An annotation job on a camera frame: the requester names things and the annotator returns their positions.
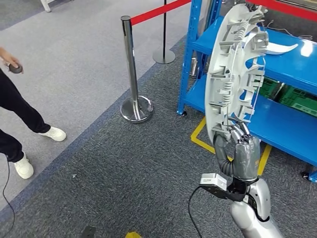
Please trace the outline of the person's hand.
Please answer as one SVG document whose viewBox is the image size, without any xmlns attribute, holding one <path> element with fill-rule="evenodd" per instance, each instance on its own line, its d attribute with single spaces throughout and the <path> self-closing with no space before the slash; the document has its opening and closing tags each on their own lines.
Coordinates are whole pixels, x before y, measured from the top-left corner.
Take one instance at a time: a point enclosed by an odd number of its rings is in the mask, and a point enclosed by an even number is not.
<svg viewBox="0 0 317 238">
<path fill-rule="evenodd" d="M 0 58 L 6 65 L 10 72 L 20 74 L 23 72 L 22 64 L 16 57 L 6 51 L 5 48 L 0 48 Z"/>
</svg>

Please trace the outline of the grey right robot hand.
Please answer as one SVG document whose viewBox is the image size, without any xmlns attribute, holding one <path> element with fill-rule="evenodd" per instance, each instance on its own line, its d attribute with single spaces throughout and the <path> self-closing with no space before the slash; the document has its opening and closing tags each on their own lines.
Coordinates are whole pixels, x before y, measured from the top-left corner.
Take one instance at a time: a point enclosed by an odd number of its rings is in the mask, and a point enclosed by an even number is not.
<svg viewBox="0 0 317 238">
<path fill-rule="evenodd" d="M 235 145 L 234 158 L 229 161 L 226 146 L 231 139 Z M 222 173 L 244 181 L 257 179 L 260 157 L 260 139 L 251 135 L 245 123 L 235 120 L 235 124 L 228 127 L 227 133 L 216 132 L 213 144 Z"/>
</svg>

